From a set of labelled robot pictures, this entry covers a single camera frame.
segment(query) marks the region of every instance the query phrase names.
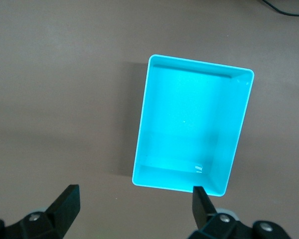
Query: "screw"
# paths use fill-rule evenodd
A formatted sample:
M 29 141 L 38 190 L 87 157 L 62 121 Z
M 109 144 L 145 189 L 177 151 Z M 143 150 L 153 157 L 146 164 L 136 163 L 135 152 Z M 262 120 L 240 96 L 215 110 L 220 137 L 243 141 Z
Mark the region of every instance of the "screw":
M 260 227 L 267 232 L 272 232 L 273 230 L 273 228 L 268 223 L 260 223 Z
M 34 222 L 40 218 L 40 214 L 31 214 L 31 217 L 29 217 L 30 222 Z
M 225 223 L 230 222 L 230 219 L 228 216 L 226 216 L 225 214 L 220 215 L 220 220 L 222 220 Z

